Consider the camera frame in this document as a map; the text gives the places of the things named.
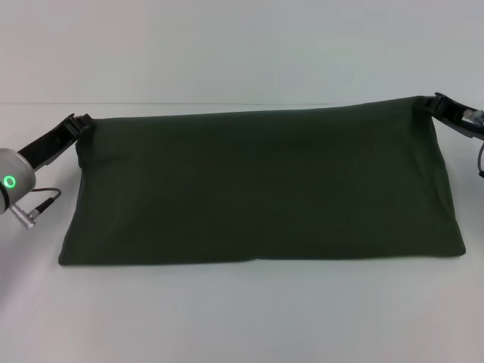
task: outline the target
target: black cable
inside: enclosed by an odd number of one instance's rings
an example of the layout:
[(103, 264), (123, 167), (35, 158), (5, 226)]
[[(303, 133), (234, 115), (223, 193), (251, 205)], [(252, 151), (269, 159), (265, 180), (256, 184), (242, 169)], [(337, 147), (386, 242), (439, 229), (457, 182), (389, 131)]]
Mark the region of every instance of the black cable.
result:
[(32, 189), (32, 191), (55, 191), (55, 192), (57, 192), (55, 197), (48, 198), (43, 203), (39, 204), (32, 212), (30, 212), (30, 215), (34, 219), (37, 218), (39, 215), (41, 215), (47, 208), (50, 207), (51, 204), (53, 204), (53, 202), (55, 202), (55, 200), (57, 198), (59, 198), (62, 195), (62, 191), (60, 189), (57, 189), (57, 188), (38, 188), (38, 189)]
[(57, 192), (56, 196), (52, 198), (54, 200), (58, 199), (62, 195), (62, 190), (57, 188), (37, 188), (37, 189), (32, 189), (32, 191), (56, 191)]
[(479, 156), (477, 157), (477, 168), (479, 169), (479, 175), (484, 178), (484, 172), (482, 170), (482, 152), (484, 151), (484, 143), (482, 143), (481, 150), (479, 150)]

